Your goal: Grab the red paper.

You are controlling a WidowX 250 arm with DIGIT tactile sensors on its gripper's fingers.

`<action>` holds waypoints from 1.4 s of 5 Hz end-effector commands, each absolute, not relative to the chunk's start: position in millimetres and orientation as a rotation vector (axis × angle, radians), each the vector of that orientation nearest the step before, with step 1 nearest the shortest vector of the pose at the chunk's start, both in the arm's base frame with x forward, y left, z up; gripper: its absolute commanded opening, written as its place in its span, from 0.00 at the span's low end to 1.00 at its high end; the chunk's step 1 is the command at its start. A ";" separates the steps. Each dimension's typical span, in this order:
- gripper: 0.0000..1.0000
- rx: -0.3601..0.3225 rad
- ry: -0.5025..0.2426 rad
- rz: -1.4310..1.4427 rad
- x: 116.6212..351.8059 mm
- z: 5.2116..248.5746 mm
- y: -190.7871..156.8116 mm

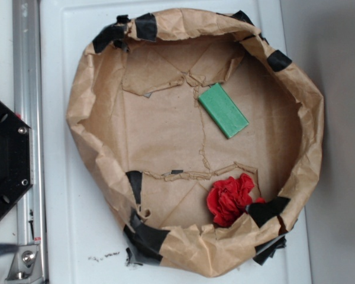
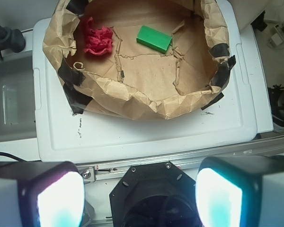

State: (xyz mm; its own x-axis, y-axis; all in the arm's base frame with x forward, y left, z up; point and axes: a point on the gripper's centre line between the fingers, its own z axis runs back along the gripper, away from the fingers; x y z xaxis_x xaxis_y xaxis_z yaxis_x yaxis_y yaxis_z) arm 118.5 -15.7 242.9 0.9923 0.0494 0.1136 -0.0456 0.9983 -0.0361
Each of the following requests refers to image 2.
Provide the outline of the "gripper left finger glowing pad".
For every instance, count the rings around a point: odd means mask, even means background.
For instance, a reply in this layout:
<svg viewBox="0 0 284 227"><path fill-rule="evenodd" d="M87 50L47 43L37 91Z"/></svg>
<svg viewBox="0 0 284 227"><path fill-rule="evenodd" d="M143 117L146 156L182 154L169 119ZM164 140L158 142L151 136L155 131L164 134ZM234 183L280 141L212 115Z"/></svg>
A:
<svg viewBox="0 0 284 227"><path fill-rule="evenodd" d="M72 162L0 162L0 227L78 227L84 200Z"/></svg>

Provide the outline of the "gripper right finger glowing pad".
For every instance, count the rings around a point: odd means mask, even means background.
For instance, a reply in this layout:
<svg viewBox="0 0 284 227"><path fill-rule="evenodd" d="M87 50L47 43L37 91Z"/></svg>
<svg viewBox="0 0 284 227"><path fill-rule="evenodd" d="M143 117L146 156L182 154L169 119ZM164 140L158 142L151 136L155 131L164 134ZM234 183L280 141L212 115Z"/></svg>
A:
<svg viewBox="0 0 284 227"><path fill-rule="evenodd" d="M207 157L195 198L205 227L284 227L284 155Z"/></svg>

